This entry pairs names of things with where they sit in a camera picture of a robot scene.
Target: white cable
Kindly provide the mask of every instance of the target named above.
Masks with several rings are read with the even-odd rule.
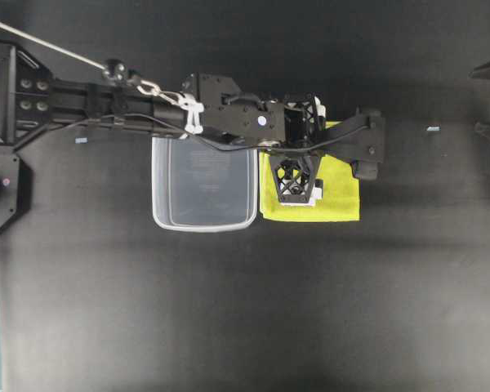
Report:
[[[83,61],[84,63],[88,63],[89,65],[92,65],[93,67],[97,67],[99,69],[105,69],[104,65],[97,63],[94,60],[88,59],[84,56],[80,56],[80,55],[78,55],[72,51],[68,51],[67,49],[64,49],[63,47],[58,47],[57,45],[53,45],[52,43],[44,41],[40,38],[36,38],[36,37],[32,36],[31,34],[24,33],[23,31],[15,29],[14,27],[11,27],[7,24],[3,24],[2,22],[0,22],[0,29],[4,29],[4,30],[8,31],[9,33],[19,35],[20,37],[28,39],[29,41],[33,41],[35,43],[38,43],[38,44],[43,45],[45,47],[48,47],[48,48],[52,49],[53,51],[59,51],[60,53],[63,53],[64,55],[67,55],[70,57],[73,57],[76,60],[80,60],[80,61]]]
[[[52,49],[53,51],[58,51],[59,53],[62,53],[64,55],[67,55],[69,57],[73,57],[76,60],[80,60],[84,63],[87,63],[89,65],[92,65],[93,67],[97,67],[101,70],[106,70],[105,65],[97,63],[94,60],[88,59],[85,56],[80,56],[77,53],[74,53],[72,51],[68,51],[67,49],[64,49],[63,47],[58,47],[57,45],[54,45],[50,42],[44,41],[43,39],[36,38],[31,34],[24,33],[23,31],[20,31],[18,29],[15,29],[14,27],[11,27],[8,24],[4,24],[0,22],[0,29],[4,29],[8,31],[9,33],[13,33],[15,35],[18,35],[22,38],[28,39],[29,41],[35,42],[39,45],[48,47],[49,49]],[[203,105],[199,104],[196,102],[196,100],[192,97],[186,97],[178,94],[177,92],[171,92],[171,91],[162,91],[160,86],[154,82],[151,82],[149,80],[142,79],[140,81],[141,85],[137,87],[138,91],[145,95],[145,96],[159,96],[163,100],[169,102],[171,105],[175,106],[180,106],[183,110],[186,110],[189,114],[189,123],[192,123],[192,128],[191,133],[199,133],[203,129],[201,125],[199,124],[199,114],[203,112]],[[170,95],[176,96],[176,99],[173,99],[170,97]]]

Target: black cable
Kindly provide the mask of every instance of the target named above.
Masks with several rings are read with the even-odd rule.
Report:
[[[307,153],[309,151],[313,151],[315,149],[320,149],[321,147],[324,147],[326,145],[333,145],[334,143],[337,143],[340,140],[345,139],[346,137],[352,136],[355,133],[358,133],[359,131],[362,131],[363,129],[368,128],[366,125],[362,125],[361,127],[358,127],[356,129],[353,129],[352,131],[345,132],[343,135],[339,135],[338,137],[335,137],[330,140],[325,140],[321,143],[318,143],[316,145],[311,145],[310,147],[301,147],[301,148],[290,148],[290,147],[269,147],[266,145],[253,145],[253,146],[247,146],[247,147],[238,147],[236,149],[222,149],[221,147],[218,147],[217,145],[214,145],[213,143],[208,142],[205,138],[202,138],[198,135],[195,135],[198,137],[198,139],[204,143],[205,145],[208,145],[212,147],[213,149],[217,149],[218,151],[225,152],[225,153],[232,153],[234,151],[244,151],[247,149],[257,149],[258,151],[272,151],[275,153]]]
[[[204,137],[202,137],[200,135],[188,133],[184,129],[177,127],[176,125],[170,124],[169,122],[163,121],[159,118],[149,116],[148,114],[130,113],[130,114],[126,114],[126,116],[127,117],[142,117],[142,118],[147,118],[148,120],[151,120],[151,121],[155,121],[156,123],[159,123],[165,127],[170,127],[172,129],[176,129],[177,131],[181,131],[181,132],[183,132],[189,136],[192,136],[192,137],[194,137],[194,139],[202,142],[203,144],[207,145],[208,147],[211,147],[217,151],[224,152],[224,153],[233,153],[235,151],[245,151],[248,149],[257,149],[258,151],[263,151],[263,150],[273,151],[275,153],[305,153],[305,152],[309,152],[309,151],[312,151],[315,149],[319,149],[319,148],[324,147],[326,145],[332,145],[334,143],[337,143],[340,140],[345,139],[346,137],[352,136],[353,134],[358,133],[359,131],[362,131],[363,129],[368,128],[368,126],[362,125],[361,127],[357,127],[355,129],[353,129],[352,131],[345,132],[343,135],[339,135],[339,136],[337,136],[333,139],[330,139],[330,140],[322,141],[321,143],[318,143],[316,145],[311,145],[310,147],[288,148],[288,147],[269,147],[266,145],[250,145],[250,146],[246,146],[246,147],[238,147],[235,149],[225,149],[225,148],[218,147],[217,145],[214,145],[213,143],[209,142],[207,139],[205,139]]]
[[[353,134],[358,133],[359,131],[362,131],[363,129],[367,129],[368,128],[368,126],[362,125],[361,127],[357,127],[357,128],[355,128],[355,129],[353,129],[351,131],[345,132],[344,134],[339,135],[337,137],[334,137],[333,139],[325,140],[325,141],[323,141],[321,143],[318,143],[316,145],[311,145],[310,147],[289,148],[289,147],[271,147],[271,146],[266,146],[266,145],[249,145],[249,146],[245,146],[245,147],[237,147],[235,149],[226,149],[226,148],[221,148],[221,147],[219,147],[217,145],[214,145],[213,143],[211,143],[206,138],[204,138],[204,137],[202,137],[200,135],[189,133],[185,129],[181,128],[181,127],[178,127],[178,126],[176,126],[174,124],[170,124],[167,121],[164,121],[164,120],[162,120],[160,118],[156,118],[156,117],[150,116],[148,114],[143,114],[143,113],[127,113],[127,114],[125,114],[125,117],[146,118],[146,119],[148,119],[150,121],[153,121],[155,123],[158,123],[158,124],[160,124],[160,125],[162,125],[164,127],[171,128],[171,129],[174,129],[176,131],[179,131],[179,132],[181,132],[183,134],[186,134],[188,136],[191,136],[195,140],[203,143],[204,145],[206,145],[206,146],[208,146],[208,147],[210,147],[212,149],[215,149],[216,151],[222,152],[222,153],[233,153],[233,152],[236,152],[236,151],[246,151],[246,150],[250,150],[250,149],[256,149],[258,151],[272,151],[272,152],[275,152],[275,153],[306,153],[306,152],[309,152],[309,151],[313,151],[315,149],[320,149],[321,147],[324,147],[326,145],[332,145],[334,143],[337,143],[338,141],[343,140],[346,137],[352,136]],[[114,115],[113,114],[106,114],[105,116],[101,116],[100,117],[100,119],[107,119],[107,118],[114,118]],[[62,131],[64,129],[69,129],[71,127],[77,127],[77,126],[80,126],[80,125],[87,125],[88,123],[89,123],[89,119],[88,118],[84,118],[84,119],[81,119],[81,120],[72,122],[70,124],[64,125],[62,127],[52,128],[52,129],[50,129],[50,131]],[[145,133],[147,133],[147,134],[149,134],[150,136],[153,136],[153,137],[161,136],[162,135],[159,132],[152,132],[152,131],[143,131],[143,132],[145,132]]]

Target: small white marker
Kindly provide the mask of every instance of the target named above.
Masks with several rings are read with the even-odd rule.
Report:
[[[265,116],[258,117],[258,124],[260,124],[262,127],[267,125],[267,117]]]

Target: black bracket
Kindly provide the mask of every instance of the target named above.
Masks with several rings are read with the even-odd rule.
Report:
[[[125,114],[127,113],[129,105],[127,99],[123,94],[121,87],[115,87],[113,89],[113,103],[111,105],[111,112],[113,112],[113,129],[121,130],[125,126]]]
[[[270,155],[269,162],[279,202],[307,204],[316,184],[321,157]]]

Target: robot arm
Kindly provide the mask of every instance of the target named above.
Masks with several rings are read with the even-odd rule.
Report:
[[[0,41],[0,226],[16,212],[16,152],[76,126],[193,137],[228,154],[265,151],[286,204],[310,202],[325,154],[350,163],[362,179],[375,179],[383,161],[385,120],[377,111],[327,127],[325,107],[312,94],[262,100],[232,78],[209,74],[190,75],[181,92],[161,91],[116,60],[103,75],[110,86],[62,81],[22,47]]]

